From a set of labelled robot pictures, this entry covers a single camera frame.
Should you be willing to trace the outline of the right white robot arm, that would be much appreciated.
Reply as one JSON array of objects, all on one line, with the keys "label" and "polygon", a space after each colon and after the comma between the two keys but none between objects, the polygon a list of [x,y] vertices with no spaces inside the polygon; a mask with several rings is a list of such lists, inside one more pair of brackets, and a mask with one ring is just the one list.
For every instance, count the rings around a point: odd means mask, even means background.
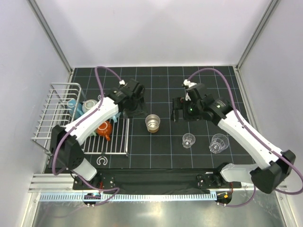
[{"label": "right white robot arm", "polygon": [[270,194],[290,175],[290,164],[296,159],[292,151],[282,151],[266,140],[228,100],[214,99],[204,84],[186,79],[183,87],[186,96],[172,100],[171,120],[177,122],[182,111],[185,121],[210,121],[234,138],[255,161],[254,165],[220,165],[219,172],[213,175],[216,186],[225,187],[229,182],[252,183]]}]

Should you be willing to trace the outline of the orange black ceramic cup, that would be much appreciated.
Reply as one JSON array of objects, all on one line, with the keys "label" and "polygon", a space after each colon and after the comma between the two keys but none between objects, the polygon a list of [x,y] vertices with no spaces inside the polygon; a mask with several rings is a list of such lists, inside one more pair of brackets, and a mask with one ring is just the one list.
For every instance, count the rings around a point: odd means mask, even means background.
[{"label": "orange black ceramic cup", "polygon": [[113,127],[109,121],[103,122],[98,128],[96,129],[96,133],[99,136],[104,137],[107,141],[110,141],[110,135],[112,133]]}]

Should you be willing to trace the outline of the light blue tall mug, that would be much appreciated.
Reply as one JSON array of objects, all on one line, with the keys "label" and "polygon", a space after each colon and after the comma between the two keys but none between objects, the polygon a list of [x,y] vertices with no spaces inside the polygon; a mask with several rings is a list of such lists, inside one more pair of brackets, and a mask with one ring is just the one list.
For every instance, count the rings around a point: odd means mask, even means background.
[{"label": "light blue tall mug", "polygon": [[121,113],[117,113],[116,115],[112,116],[111,119],[113,120],[114,123],[117,123],[119,116]]}]

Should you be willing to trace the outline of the small clear glass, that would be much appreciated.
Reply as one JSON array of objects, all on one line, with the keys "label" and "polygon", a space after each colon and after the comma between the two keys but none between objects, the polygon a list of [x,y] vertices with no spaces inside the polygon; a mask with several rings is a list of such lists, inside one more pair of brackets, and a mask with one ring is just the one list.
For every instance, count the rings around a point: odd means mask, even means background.
[{"label": "small clear glass", "polygon": [[191,148],[192,145],[195,143],[196,138],[193,134],[191,133],[186,133],[182,137],[182,146],[184,148]]}]

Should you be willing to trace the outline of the grey ceramic mug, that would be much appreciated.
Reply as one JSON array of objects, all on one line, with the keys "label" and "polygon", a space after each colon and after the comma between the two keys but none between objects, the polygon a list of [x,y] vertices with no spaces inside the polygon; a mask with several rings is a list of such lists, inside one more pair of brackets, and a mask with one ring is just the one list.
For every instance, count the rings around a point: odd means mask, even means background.
[{"label": "grey ceramic mug", "polygon": [[97,100],[89,99],[82,104],[82,112],[86,113],[98,103]]}]

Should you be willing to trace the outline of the large clear plastic cup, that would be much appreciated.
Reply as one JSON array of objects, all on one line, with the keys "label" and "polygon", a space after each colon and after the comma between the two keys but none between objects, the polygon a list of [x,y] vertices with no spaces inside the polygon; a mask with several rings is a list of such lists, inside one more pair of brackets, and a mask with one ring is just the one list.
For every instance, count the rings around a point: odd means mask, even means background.
[{"label": "large clear plastic cup", "polygon": [[209,145],[209,149],[214,154],[219,154],[229,147],[229,139],[226,135],[216,134],[212,137]]}]

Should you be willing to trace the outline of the steel tumbler cup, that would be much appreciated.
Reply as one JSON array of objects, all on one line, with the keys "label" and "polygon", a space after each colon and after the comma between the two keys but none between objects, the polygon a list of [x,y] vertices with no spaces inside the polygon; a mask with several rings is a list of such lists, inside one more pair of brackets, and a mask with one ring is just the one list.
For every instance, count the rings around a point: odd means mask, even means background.
[{"label": "steel tumbler cup", "polygon": [[148,132],[156,133],[160,128],[160,118],[155,114],[150,114],[145,118],[145,124]]}]

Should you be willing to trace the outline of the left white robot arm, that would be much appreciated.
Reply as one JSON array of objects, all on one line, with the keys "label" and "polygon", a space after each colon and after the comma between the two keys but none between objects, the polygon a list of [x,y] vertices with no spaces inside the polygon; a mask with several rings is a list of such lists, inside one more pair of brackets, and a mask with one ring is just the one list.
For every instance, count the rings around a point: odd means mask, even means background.
[{"label": "left white robot arm", "polygon": [[144,93],[145,86],[140,82],[134,79],[126,83],[120,81],[119,87],[102,95],[101,100],[80,118],[65,126],[54,126],[50,145],[53,156],[52,173],[58,174],[56,164],[60,163],[63,169],[81,176],[89,189],[98,188],[100,177],[96,168],[84,157],[81,146],[93,131],[118,113],[122,113],[124,118],[146,114]]}]

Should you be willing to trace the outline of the blue ceramic mug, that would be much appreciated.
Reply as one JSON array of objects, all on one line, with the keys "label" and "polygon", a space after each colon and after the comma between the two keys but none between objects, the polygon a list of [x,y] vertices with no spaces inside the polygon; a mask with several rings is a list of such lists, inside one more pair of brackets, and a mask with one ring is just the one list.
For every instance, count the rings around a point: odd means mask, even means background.
[{"label": "blue ceramic mug", "polygon": [[77,102],[77,100],[74,98],[67,102],[67,109],[69,114],[73,116],[75,120],[84,114],[82,111],[82,104]]}]

